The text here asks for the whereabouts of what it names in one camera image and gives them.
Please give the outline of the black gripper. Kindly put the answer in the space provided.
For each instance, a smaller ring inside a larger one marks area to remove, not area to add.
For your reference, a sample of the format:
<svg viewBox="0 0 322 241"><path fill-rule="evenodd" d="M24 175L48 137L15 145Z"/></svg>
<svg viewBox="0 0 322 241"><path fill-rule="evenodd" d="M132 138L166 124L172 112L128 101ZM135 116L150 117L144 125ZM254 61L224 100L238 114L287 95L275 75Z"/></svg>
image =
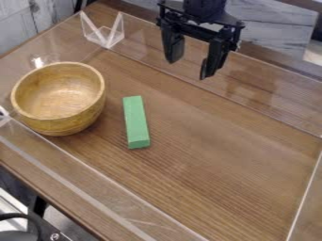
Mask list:
<svg viewBox="0 0 322 241"><path fill-rule="evenodd" d="M226 12L226 2L227 0L160 0L158 3L158 27L170 64L183 57L183 36L210 41L200 69L202 80L211 77L224 65L230 45L223 39L238 42L246 28L244 22Z"/></svg>

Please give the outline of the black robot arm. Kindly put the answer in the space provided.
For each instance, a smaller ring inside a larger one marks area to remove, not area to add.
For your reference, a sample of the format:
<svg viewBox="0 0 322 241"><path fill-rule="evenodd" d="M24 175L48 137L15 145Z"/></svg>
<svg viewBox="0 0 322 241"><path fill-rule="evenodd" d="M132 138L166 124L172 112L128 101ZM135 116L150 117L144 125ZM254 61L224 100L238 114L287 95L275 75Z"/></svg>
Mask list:
<svg viewBox="0 0 322 241"><path fill-rule="evenodd" d="M238 50L246 24L226 12L226 0L159 0L158 6L156 26L170 64L183 57L186 36L208 43L200 69L204 80L224 66L228 53Z"/></svg>

